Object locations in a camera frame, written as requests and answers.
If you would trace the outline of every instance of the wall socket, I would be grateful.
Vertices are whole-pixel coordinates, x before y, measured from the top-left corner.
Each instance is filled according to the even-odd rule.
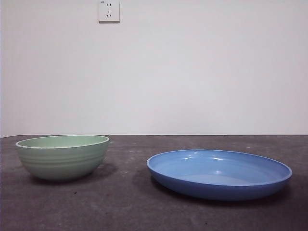
[[[99,22],[120,22],[120,0],[100,0]]]

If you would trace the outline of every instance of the green bowl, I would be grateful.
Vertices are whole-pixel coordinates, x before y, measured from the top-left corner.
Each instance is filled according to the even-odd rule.
[[[16,143],[26,170],[41,179],[72,180],[94,171],[103,161],[109,138],[68,135],[32,138]]]

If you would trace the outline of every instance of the blue plate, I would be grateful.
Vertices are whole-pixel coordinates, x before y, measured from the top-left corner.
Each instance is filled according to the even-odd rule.
[[[152,156],[152,176],[165,187],[209,200],[251,200],[276,193],[292,170],[278,161],[221,150],[180,150]]]

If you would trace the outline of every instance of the dark gray surface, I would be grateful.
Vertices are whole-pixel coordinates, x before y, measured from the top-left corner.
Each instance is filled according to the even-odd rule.
[[[109,136],[104,163],[69,183],[31,177],[15,142],[1,139],[3,231],[308,231],[308,136]],[[215,202],[172,192],[150,176],[150,156],[179,149],[222,149],[274,158],[293,170],[279,193]]]

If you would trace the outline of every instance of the bowl rim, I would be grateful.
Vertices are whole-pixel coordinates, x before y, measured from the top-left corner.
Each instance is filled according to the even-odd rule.
[[[260,182],[260,183],[250,183],[250,184],[219,184],[219,183],[203,183],[203,182],[197,182],[197,181],[193,181],[193,180],[183,180],[183,179],[180,179],[180,178],[176,178],[176,177],[172,177],[170,175],[166,175],[166,174],[162,174],[161,172],[158,172],[156,171],[153,167],[151,167],[150,165],[150,161],[151,159],[153,158],[156,158],[157,156],[159,155],[163,155],[163,154],[167,154],[167,153],[173,153],[173,152],[182,152],[182,151],[218,151],[218,152],[230,152],[230,153],[240,153],[240,154],[246,154],[246,155],[252,155],[252,156],[257,156],[257,157],[260,157],[260,158],[264,158],[264,159],[268,159],[270,161],[273,161],[273,162],[276,162],[277,164],[281,164],[283,166],[285,166],[288,170],[289,170],[289,174],[287,174],[287,176],[283,177],[283,178],[280,178],[278,180],[273,180],[273,181],[267,181],[267,182]],[[282,163],[282,162],[279,162],[277,160],[274,160],[274,159],[271,159],[271,158],[268,158],[268,157],[264,157],[264,156],[261,156],[261,155],[255,155],[255,154],[250,154],[250,153],[243,153],[243,152],[237,152],[237,151],[228,151],[228,150],[216,150],[216,149],[184,149],[184,150],[174,150],[174,151],[169,151],[169,152],[163,152],[163,153],[159,153],[159,154],[156,154],[156,155],[153,155],[151,156],[147,161],[146,161],[146,165],[147,167],[152,170],[153,172],[156,172],[162,176],[165,176],[165,177],[168,177],[168,178],[173,178],[173,179],[176,179],[176,180],[181,180],[181,181],[185,181],[185,182],[190,182],[190,183],[196,183],[196,184],[204,184],[204,185],[213,185],[213,186],[231,186],[231,187],[234,187],[234,186],[237,186],[237,187],[251,187],[251,186],[261,186],[261,185],[269,185],[269,184],[275,184],[275,183],[279,183],[279,182],[282,182],[282,181],[285,181],[285,180],[288,180],[292,177],[292,170],[291,168]]]
[[[69,147],[60,147],[60,146],[59,147],[29,147],[29,146],[23,146],[23,145],[19,144],[20,142],[23,142],[23,141],[42,139],[42,138],[48,138],[48,137],[67,137],[67,136],[98,136],[98,137],[104,137],[104,138],[107,138],[107,139],[105,141],[102,141],[102,142],[90,143],[90,144],[85,144],[85,145],[75,145],[75,146],[69,146]],[[92,146],[92,145],[96,145],[96,144],[105,143],[105,142],[108,142],[109,140],[110,139],[108,137],[100,136],[100,135],[59,135],[59,136],[42,136],[42,137],[35,137],[35,138],[25,139],[25,140],[16,142],[15,145],[17,147],[20,147],[20,148],[29,148],[29,149],[61,149],[61,148],[87,147],[87,146]]]

